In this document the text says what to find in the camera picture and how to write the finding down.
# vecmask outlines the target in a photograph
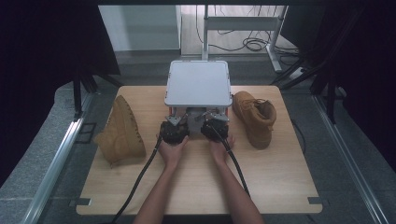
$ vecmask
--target gray floor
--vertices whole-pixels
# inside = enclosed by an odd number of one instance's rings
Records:
[[[138,58],[118,54],[121,76],[114,76],[125,85],[166,85],[167,72],[176,55],[151,55]],[[229,64],[232,85],[268,85],[277,74],[265,55],[249,57],[212,56]],[[95,133],[105,124],[117,88],[99,77],[99,92],[93,97],[85,123],[96,123]],[[267,223],[374,223],[365,201],[344,164],[329,131],[326,129],[307,80],[288,91],[282,91],[290,118],[295,121],[304,155],[323,203],[319,214],[265,214]],[[74,116],[73,90],[67,84],[57,90],[55,105],[5,185],[0,188],[0,223],[18,223],[26,212],[41,180],[59,147]],[[335,104],[337,128],[358,164],[368,185],[388,218],[396,223],[396,174],[389,168],[373,144],[361,132],[342,107]],[[79,141],[90,140],[81,134]],[[100,223],[111,217],[83,217],[69,205],[78,199],[93,159],[96,145],[75,143],[65,166],[40,216],[39,223]],[[133,217],[122,217],[118,223],[131,223]],[[228,216],[166,217],[164,223],[230,223]]]

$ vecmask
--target tan suede boot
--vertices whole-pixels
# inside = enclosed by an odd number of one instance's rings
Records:
[[[255,99],[247,91],[239,91],[233,96],[233,112],[244,122],[251,145],[258,149],[270,145],[276,120],[276,110],[271,102]]]
[[[146,149],[137,129],[134,113],[119,95],[113,104],[108,123],[96,135],[94,142],[99,145],[105,159],[110,163],[126,159],[146,157]]]

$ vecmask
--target wooden board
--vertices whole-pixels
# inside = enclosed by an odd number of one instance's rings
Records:
[[[91,199],[90,205],[79,205],[81,215],[116,214],[129,195],[137,176],[156,143],[156,133],[168,115],[164,105],[165,86],[121,87],[138,122],[147,157],[133,164],[122,161],[110,168],[101,151],[97,150],[80,198]],[[233,153],[238,159],[251,198],[262,214],[319,213],[321,204],[310,204],[308,197],[318,197],[306,165],[288,111],[280,91],[274,86],[232,86],[232,92],[248,91],[255,98],[270,100],[277,113],[273,139],[265,150],[250,145],[243,123],[229,109],[230,131],[236,142]],[[231,159],[233,173],[239,179]],[[146,171],[139,187],[124,211],[136,214],[163,170],[161,155],[157,155]],[[202,136],[192,136],[184,150],[165,214],[227,214],[218,171]]]

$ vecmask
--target black wire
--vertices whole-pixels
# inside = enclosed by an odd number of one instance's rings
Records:
[[[201,43],[204,43],[204,41],[202,41],[201,37],[199,36],[199,32],[198,32],[198,6],[195,5],[195,28],[197,29],[197,34],[198,34],[198,38],[201,41]]]
[[[267,16],[270,13],[270,7],[267,8]]]
[[[276,14],[276,8],[277,8],[277,6],[275,6],[274,13],[273,13],[273,17],[274,17],[275,14]]]
[[[142,171],[140,172],[139,176],[137,177],[136,181],[134,182],[134,187],[132,188],[131,193],[129,194],[128,198],[126,199],[126,201],[125,201],[124,205],[122,206],[122,208],[120,209],[120,211],[114,216],[113,220],[111,222],[109,222],[108,224],[116,224],[117,219],[119,219],[122,212],[125,210],[125,208],[129,204],[129,202],[132,200],[132,197],[134,196],[134,192],[136,191],[137,186],[139,185],[140,180],[142,179],[143,175],[149,168],[149,165],[151,164],[152,160],[154,159],[155,154],[157,153],[158,147],[160,146],[160,143],[162,140],[163,140],[163,138],[161,136],[159,136],[158,140],[157,140],[157,144],[155,145],[154,150],[152,151],[151,156],[148,159],[148,162],[143,167]]]
[[[215,131],[215,133],[218,135],[219,140],[221,141],[221,143],[224,145],[228,155],[230,155],[231,159],[233,160],[233,164],[235,165],[236,171],[239,174],[239,178],[241,178],[241,182],[242,182],[242,186],[244,187],[245,192],[247,193],[247,195],[250,197],[250,192],[248,191],[248,185],[245,181],[244,175],[242,174],[242,170],[241,167],[239,166],[238,161],[236,160],[235,155],[233,154],[233,152],[231,151],[230,145],[228,144],[227,139],[224,139],[221,137],[221,135],[218,133],[218,131],[213,127],[210,126],[213,131]]]
[[[218,13],[216,12],[216,5],[214,5],[214,8],[215,8],[215,16],[218,16]],[[220,12],[223,14],[223,16],[225,16],[224,12],[223,12],[222,9],[221,9],[221,6],[220,6]],[[221,32],[218,30],[218,34],[219,34],[219,35],[227,35],[227,34],[232,33],[232,32],[234,32],[234,30],[226,31],[226,32],[224,32],[224,33],[221,33]]]
[[[303,154],[305,154],[305,152],[306,152],[306,142],[305,142],[305,137],[303,135],[303,132],[298,127],[298,125],[297,125],[297,123],[296,123],[296,121],[294,119],[291,119],[291,123],[294,125],[294,127],[296,127],[297,131],[300,133],[301,138],[303,138]]]
[[[262,6],[259,7],[259,13],[257,13],[257,16],[260,17],[260,12],[262,11]]]
[[[251,10],[247,13],[247,16],[248,16],[248,14],[250,14],[250,12],[255,8],[256,6],[253,6],[252,8],[251,8]]]
[[[277,49],[286,49],[286,48],[281,48],[281,47],[276,47]],[[295,50],[297,50],[297,49],[295,49]]]
[[[308,217],[308,219],[311,221],[311,223],[317,223],[312,217],[311,215],[306,215]]]
[[[284,71],[280,76],[277,76],[270,85],[280,86],[286,77],[290,77],[291,73],[297,70],[301,64],[305,61],[305,58],[300,58],[297,62],[295,62],[292,66],[288,67],[286,71]]]
[[[248,37],[246,39],[244,39],[243,43],[245,44],[245,47],[251,51],[260,51],[262,49],[264,49],[267,44],[269,44],[268,41],[265,41],[263,39],[260,38],[256,38],[256,37]],[[255,46],[259,46],[257,49],[250,47],[249,45],[255,45]]]

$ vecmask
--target hand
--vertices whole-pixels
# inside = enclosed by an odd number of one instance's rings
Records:
[[[230,148],[233,148],[233,143],[235,142],[235,137],[232,134],[229,134],[227,137],[228,144]],[[209,140],[210,145],[210,152],[212,154],[213,159],[215,160],[216,164],[223,164],[226,162],[227,158],[227,150],[225,149],[224,145],[221,142],[214,142]]]
[[[176,146],[171,146],[165,143],[163,140],[161,141],[159,146],[159,151],[161,156],[163,157],[163,161],[165,162],[165,168],[177,167],[178,162],[180,161],[181,158],[182,150],[188,141],[189,141],[189,137],[187,135],[184,137],[183,141]]]

